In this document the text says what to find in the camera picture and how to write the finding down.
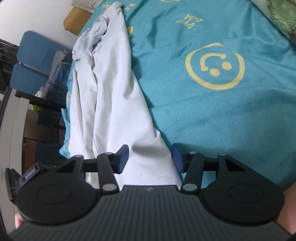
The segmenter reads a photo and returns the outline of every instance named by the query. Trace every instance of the white cloth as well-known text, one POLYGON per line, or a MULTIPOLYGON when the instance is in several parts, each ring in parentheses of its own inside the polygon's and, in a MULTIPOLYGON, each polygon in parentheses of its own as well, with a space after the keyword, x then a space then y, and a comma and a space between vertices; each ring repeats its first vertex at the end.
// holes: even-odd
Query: white cloth
MULTIPOLYGON (((88 33, 78 38, 73 59, 71 156, 95 158, 127 144, 123 185, 180 185, 171 153, 153 127, 138 81, 131 70, 131 49, 121 3, 104 6, 88 33)), ((97 173, 87 181, 97 186, 97 173)))
POLYGON ((86 11, 94 13, 95 8, 102 2, 103 0, 73 0, 72 6, 82 8, 86 11))

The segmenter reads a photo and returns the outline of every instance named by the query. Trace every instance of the ribbed black surface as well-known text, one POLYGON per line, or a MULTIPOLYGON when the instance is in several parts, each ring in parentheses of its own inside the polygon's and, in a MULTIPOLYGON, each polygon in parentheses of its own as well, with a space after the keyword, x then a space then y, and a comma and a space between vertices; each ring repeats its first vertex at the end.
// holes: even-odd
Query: ribbed black surface
POLYGON ((10 235, 19 241, 282 241, 289 236, 275 223, 257 227, 224 223, 211 216, 196 196, 181 194, 175 186, 125 186, 119 194, 104 196, 76 222, 52 227, 26 223, 10 235))

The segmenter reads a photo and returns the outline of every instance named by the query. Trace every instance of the black device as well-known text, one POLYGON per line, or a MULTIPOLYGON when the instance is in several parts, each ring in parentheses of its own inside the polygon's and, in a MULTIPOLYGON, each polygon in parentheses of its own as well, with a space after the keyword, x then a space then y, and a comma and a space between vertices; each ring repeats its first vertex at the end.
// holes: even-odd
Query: black device
POLYGON ((173 161, 187 173, 177 186, 124 186, 128 146, 84 160, 77 155, 54 168, 35 164, 23 176, 6 169, 10 200, 26 221, 9 237, 20 241, 284 241, 277 219, 284 195, 278 186, 231 156, 206 158, 173 144, 173 161), (217 180, 201 189, 203 171, 217 180), (100 189, 84 181, 97 172, 100 189))

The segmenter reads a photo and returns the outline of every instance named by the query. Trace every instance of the human hand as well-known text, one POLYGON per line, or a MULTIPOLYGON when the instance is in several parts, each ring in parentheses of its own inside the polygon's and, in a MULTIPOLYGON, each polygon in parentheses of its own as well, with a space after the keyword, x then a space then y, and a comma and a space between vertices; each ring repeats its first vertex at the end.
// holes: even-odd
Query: human hand
POLYGON ((19 213, 15 214, 15 228, 18 229, 22 224, 24 223, 24 220, 20 216, 19 213))
POLYGON ((289 187, 285 194, 285 204, 277 222, 289 233, 296 232, 296 182, 289 187))

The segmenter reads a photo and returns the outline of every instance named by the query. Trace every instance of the finger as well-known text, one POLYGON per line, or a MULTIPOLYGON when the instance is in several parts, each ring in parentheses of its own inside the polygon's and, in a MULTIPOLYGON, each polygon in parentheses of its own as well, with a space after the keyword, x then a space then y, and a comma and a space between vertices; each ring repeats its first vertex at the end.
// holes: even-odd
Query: finger
POLYGON ((24 223, 19 213, 15 214, 15 228, 18 229, 24 223))

